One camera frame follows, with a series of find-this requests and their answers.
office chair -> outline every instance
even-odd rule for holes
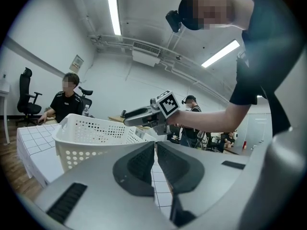
[[[42,94],[38,92],[34,92],[35,96],[29,94],[31,76],[32,71],[26,67],[23,74],[21,74],[19,78],[20,98],[17,104],[17,109],[20,113],[23,113],[25,117],[22,120],[17,121],[16,125],[18,125],[20,122],[26,122],[27,125],[29,123],[36,125],[36,121],[32,120],[29,115],[32,116],[38,114],[42,109],[41,106],[35,104],[37,97]],[[33,103],[29,102],[30,98],[34,98]]]
[[[92,100],[86,98],[85,96],[86,95],[92,95],[93,94],[93,91],[92,90],[84,90],[83,88],[79,87],[79,89],[81,90],[82,92],[82,96],[80,96],[82,102],[83,102],[83,109],[85,108],[85,105],[89,105],[89,107],[91,107],[92,105]]]
[[[208,143],[207,143],[207,147],[206,150],[208,151],[214,151],[213,149],[218,149],[219,148],[219,144],[212,142],[212,136],[210,132],[206,132],[206,136],[208,137]]]

white laundry basket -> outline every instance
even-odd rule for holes
[[[156,141],[136,127],[77,114],[68,114],[52,138],[64,171],[92,156],[107,153],[114,145]]]

handheld controller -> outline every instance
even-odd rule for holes
[[[172,91],[165,91],[150,100],[149,106],[144,106],[127,112],[124,117],[126,126],[151,127],[157,135],[170,134],[166,119],[179,109],[179,103]]]

hand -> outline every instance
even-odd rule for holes
[[[40,123],[40,122],[43,122],[43,123],[45,123],[46,122],[46,119],[47,119],[47,114],[46,113],[44,113],[39,119],[38,119],[38,123]]]

wooden floor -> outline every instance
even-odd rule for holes
[[[32,177],[29,179],[22,161],[17,156],[16,131],[17,127],[23,127],[24,123],[15,126],[15,120],[8,121],[10,144],[6,145],[3,120],[0,120],[0,165],[15,192],[34,200],[42,190],[38,181]]]

